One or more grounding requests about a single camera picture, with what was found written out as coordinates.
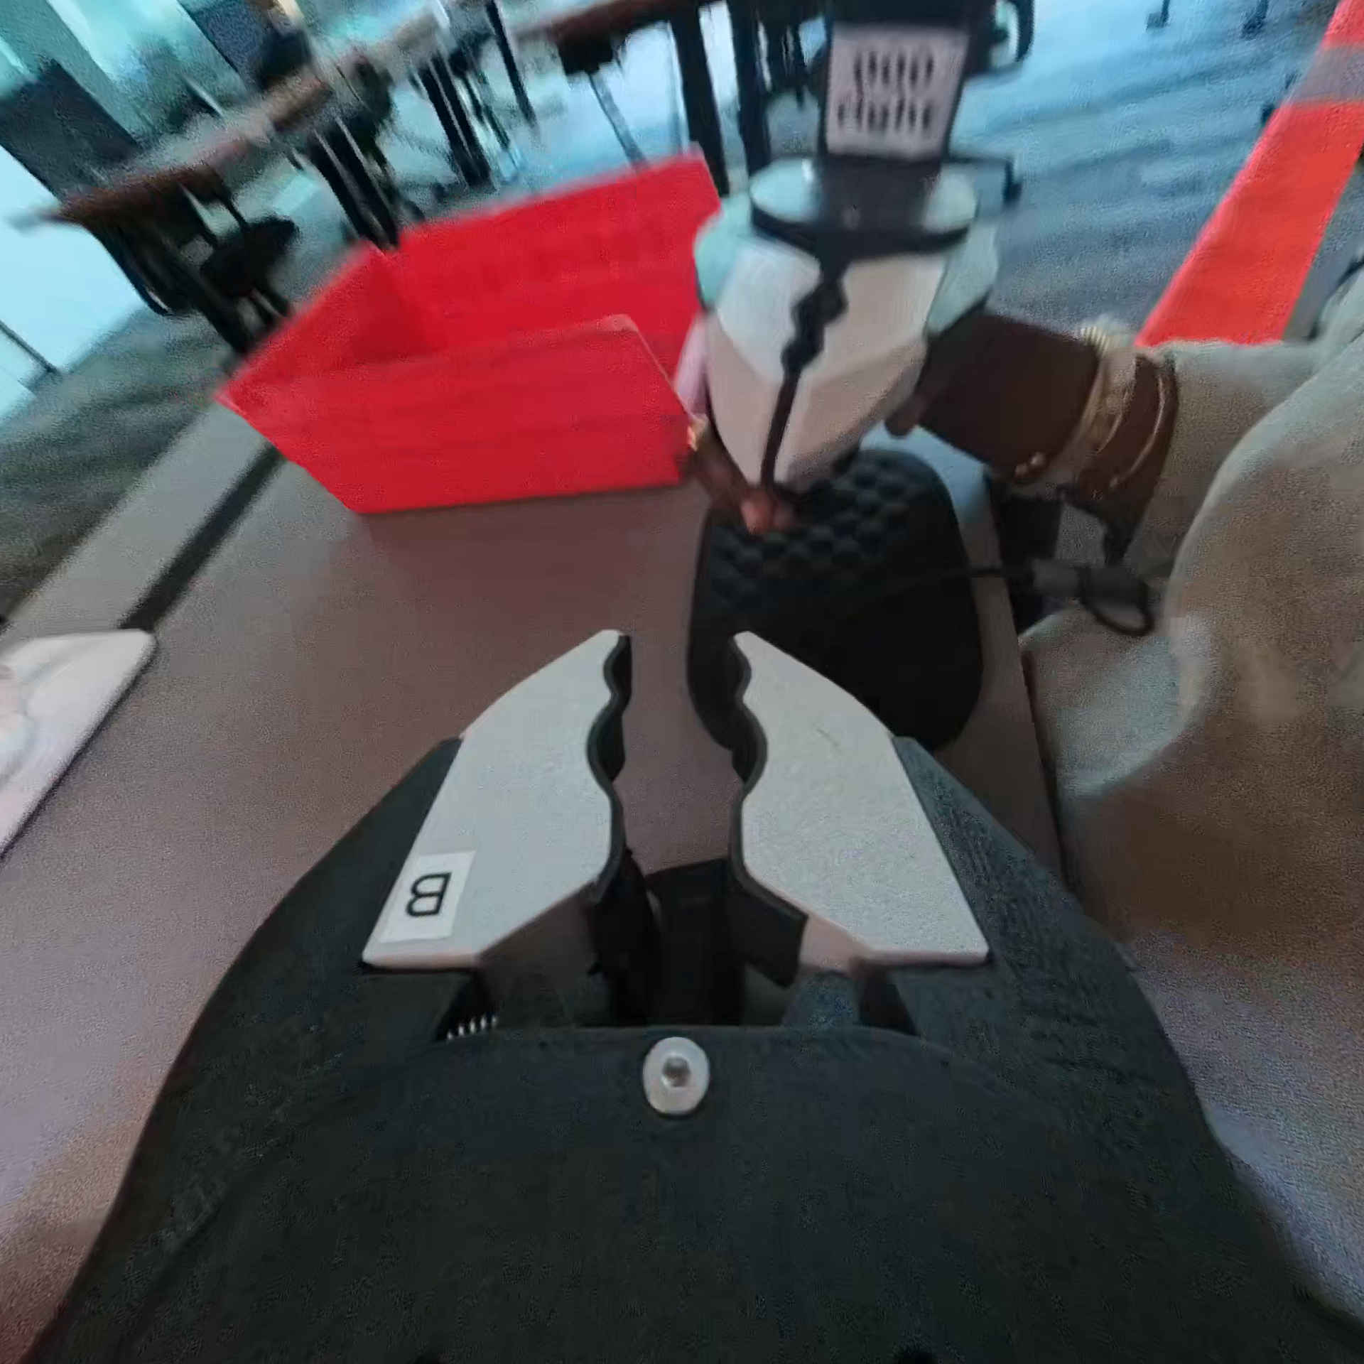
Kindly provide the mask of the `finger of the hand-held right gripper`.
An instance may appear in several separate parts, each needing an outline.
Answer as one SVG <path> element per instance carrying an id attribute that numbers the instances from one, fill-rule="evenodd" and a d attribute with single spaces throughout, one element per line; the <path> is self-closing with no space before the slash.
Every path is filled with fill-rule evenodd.
<path id="1" fill-rule="evenodd" d="M 844 275 L 844 312 L 800 369 L 772 462 L 779 489 L 803 493 L 905 402 L 924 366 L 924 329 L 945 256 L 864 260 Z"/>
<path id="2" fill-rule="evenodd" d="M 820 263 L 794 246 L 744 241 L 708 303 L 708 418 L 750 484 L 765 477 L 768 436 L 785 383 L 782 356 L 795 334 L 795 304 L 816 282 Z"/>

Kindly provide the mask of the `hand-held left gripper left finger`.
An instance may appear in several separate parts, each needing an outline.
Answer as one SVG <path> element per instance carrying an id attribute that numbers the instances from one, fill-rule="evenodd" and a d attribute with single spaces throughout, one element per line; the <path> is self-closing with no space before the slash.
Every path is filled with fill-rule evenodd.
<path id="1" fill-rule="evenodd" d="M 456 740 L 364 948 L 387 976 L 468 976 L 495 1013 L 648 1013 L 652 906 L 626 847 L 631 641 L 601 629 Z"/>

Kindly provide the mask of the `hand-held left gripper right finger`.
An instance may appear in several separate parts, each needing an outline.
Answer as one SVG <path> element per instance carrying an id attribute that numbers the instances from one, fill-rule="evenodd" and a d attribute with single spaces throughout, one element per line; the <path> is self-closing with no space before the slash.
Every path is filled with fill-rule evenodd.
<path id="1" fill-rule="evenodd" d="M 768 638 L 732 638 L 741 800 L 728 866 L 744 937 L 779 983 L 803 973 L 989 960 L 987 937 L 889 730 Z"/>

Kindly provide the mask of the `red plastic bin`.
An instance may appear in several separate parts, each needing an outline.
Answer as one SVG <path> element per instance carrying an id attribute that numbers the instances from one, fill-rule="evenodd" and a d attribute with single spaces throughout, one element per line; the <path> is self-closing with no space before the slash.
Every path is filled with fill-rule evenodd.
<path id="1" fill-rule="evenodd" d="M 672 487 L 699 152 L 355 250 L 216 402 L 359 517 Z"/>

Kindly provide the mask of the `person's right hand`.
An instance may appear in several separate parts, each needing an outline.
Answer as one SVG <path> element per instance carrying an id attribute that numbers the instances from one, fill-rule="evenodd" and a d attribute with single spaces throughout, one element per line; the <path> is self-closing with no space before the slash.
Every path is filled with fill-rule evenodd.
<path id="1" fill-rule="evenodd" d="M 921 427 L 1011 480 L 1030 477 L 1068 446 L 1097 369 L 1081 337 L 971 312 L 927 342 L 912 392 L 883 427 Z"/>

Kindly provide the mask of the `black honeycomb cushion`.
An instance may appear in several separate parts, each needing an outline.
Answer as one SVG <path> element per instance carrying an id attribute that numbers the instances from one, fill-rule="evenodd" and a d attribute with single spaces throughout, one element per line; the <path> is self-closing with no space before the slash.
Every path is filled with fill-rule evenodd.
<path id="1" fill-rule="evenodd" d="M 753 632 L 937 752 L 965 730 L 983 648 L 958 509 L 905 451 L 854 455 L 795 502 L 788 534 L 708 514 L 690 597 L 687 692 L 721 746 L 737 740 L 728 641 Z"/>

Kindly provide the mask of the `red slanted bar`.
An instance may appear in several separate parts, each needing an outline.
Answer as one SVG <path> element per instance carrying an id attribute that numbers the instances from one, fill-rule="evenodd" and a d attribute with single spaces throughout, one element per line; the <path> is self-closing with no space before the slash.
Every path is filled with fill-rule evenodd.
<path id="1" fill-rule="evenodd" d="M 1300 83 L 1139 332 L 1139 345 L 1277 342 L 1364 143 L 1364 7 L 1340 0 Z"/>

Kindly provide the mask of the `person's pale clothing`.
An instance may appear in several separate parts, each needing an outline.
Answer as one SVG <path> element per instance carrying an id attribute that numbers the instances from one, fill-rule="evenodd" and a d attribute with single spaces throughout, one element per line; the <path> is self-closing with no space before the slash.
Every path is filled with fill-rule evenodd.
<path id="1" fill-rule="evenodd" d="M 1122 562 L 1157 628 L 1024 641 L 1066 869 L 1119 937 L 1306 1291 L 1364 1302 L 1364 323 L 1173 342 Z"/>

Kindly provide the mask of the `black board on white stand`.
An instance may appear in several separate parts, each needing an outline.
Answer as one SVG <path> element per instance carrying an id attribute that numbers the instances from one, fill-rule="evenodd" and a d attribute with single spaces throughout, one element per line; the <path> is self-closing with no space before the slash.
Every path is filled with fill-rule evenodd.
<path id="1" fill-rule="evenodd" d="M 0 650 L 0 850 L 17 840 L 68 767 L 156 656 L 144 629 L 27 638 Z"/>

